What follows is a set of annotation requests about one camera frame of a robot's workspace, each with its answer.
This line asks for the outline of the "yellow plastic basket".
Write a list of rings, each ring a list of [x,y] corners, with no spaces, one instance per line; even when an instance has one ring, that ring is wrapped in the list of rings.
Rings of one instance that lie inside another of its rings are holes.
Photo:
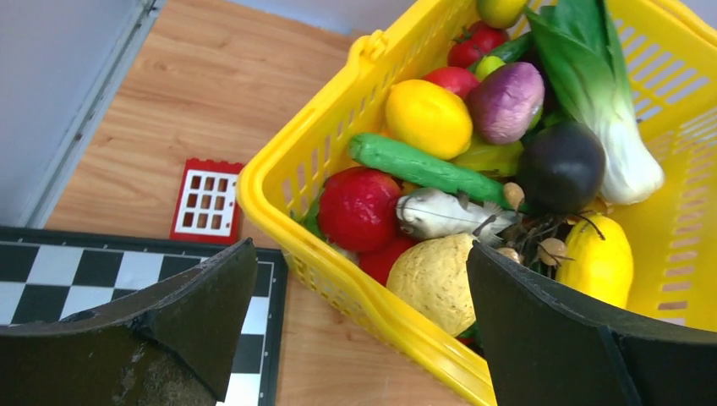
[[[610,1],[644,141],[664,187],[611,215],[632,245],[630,310],[716,327],[716,32],[677,1]],[[238,203],[308,288],[475,405],[495,396],[487,363],[298,224],[325,178],[351,166],[350,137],[384,126],[390,86],[442,63],[474,22],[471,1],[418,1],[358,38],[344,67],[241,172]]]

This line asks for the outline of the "green white bok choy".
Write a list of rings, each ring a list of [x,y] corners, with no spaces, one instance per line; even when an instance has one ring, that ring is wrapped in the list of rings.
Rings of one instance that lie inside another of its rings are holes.
[[[620,38],[604,1],[525,9],[532,41],[562,110],[589,127],[606,155],[600,188],[613,205],[647,200],[665,182],[638,128]]]

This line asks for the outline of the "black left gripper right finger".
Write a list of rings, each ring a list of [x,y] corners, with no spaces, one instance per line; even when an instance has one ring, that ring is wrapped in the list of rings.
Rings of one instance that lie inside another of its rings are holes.
[[[467,273],[498,404],[715,404],[714,332],[620,309],[480,242]]]

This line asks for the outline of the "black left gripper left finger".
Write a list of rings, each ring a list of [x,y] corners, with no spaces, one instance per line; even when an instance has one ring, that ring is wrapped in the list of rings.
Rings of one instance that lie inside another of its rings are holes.
[[[252,239],[118,299],[1,330],[4,405],[213,405],[258,274]]]

